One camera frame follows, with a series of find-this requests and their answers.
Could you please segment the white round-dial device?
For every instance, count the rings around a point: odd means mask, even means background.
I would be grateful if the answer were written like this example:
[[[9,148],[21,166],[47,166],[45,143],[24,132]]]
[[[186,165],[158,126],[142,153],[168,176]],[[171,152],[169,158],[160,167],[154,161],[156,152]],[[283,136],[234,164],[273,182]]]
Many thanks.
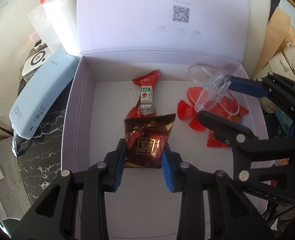
[[[22,77],[27,79],[35,74],[35,72],[40,68],[40,66],[51,57],[52,52],[49,48],[38,51],[36,54],[32,55],[27,59],[22,70]]]

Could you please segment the white foam sheet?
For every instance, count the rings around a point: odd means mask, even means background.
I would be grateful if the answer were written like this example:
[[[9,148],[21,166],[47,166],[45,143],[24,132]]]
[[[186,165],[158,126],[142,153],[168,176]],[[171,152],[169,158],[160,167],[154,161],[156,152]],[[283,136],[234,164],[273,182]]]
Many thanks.
[[[242,66],[252,77],[263,50],[271,0],[249,0],[248,33]]]

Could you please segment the red fan propeller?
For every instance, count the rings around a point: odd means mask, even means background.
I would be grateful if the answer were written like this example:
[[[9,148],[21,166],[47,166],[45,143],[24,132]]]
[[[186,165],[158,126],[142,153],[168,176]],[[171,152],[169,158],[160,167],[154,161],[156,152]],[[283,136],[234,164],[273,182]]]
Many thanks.
[[[202,126],[196,117],[195,101],[199,98],[203,89],[201,87],[189,87],[187,89],[187,99],[189,103],[180,100],[177,105],[177,117],[180,120],[190,120],[188,126],[196,132],[204,132],[206,128]]]

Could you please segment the light blue power bank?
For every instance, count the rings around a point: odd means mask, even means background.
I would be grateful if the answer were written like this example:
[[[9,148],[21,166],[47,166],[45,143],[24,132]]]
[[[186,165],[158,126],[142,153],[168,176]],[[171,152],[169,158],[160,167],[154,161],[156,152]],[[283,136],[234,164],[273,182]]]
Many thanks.
[[[77,59],[62,51],[52,54],[35,72],[9,112],[16,135],[31,139],[58,96],[74,78]]]

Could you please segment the brown chocolate candy packet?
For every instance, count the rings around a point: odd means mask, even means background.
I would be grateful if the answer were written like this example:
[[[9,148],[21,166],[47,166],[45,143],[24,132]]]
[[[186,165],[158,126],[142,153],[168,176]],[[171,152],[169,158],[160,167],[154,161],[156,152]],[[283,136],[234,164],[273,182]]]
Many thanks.
[[[127,168],[161,168],[163,150],[176,115],[125,119]]]

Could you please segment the lavender open gift box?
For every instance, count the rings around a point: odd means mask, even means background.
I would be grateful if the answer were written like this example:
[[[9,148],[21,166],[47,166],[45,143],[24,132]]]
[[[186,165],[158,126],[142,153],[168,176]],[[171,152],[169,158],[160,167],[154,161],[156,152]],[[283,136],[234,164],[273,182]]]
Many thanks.
[[[173,21],[174,5],[190,9]],[[249,0],[77,0],[79,63],[69,95],[62,169],[87,170],[125,136],[124,119],[139,99],[132,79],[158,69],[158,115],[176,113],[194,64],[247,78],[244,58]],[[209,130],[176,117],[168,144],[200,171],[233,177],[231,148],[207,148]],[[170,193],[160,168],[125,168],[116,193],[105,194],[109,239],[176,239],[181,194]]]

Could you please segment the white cartoon dog bottle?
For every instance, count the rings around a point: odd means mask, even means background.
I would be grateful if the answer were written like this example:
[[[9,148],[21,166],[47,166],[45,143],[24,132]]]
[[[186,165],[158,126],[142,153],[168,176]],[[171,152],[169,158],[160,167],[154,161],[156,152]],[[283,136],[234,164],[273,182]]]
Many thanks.
[[[287,77],[288,79],[295,81],[295,44],[286,40],[285,48],[276,53],[260,72],[254,76],[253,80],[258,78],[264,78],[270,72]]]

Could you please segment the red gold candy packet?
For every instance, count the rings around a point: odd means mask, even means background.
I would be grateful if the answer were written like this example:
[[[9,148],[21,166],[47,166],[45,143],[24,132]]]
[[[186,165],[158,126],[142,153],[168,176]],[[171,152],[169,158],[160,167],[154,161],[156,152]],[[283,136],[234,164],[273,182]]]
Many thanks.
[[[209,125],[209,137],[207,147],[209,148],[230,148],[230,142],[234,142],[234,136],[242,132],[240,119],[249,111],[239,105],[239,102],[224,96],[210,112],[202,111],[205,114],[206,125]]]

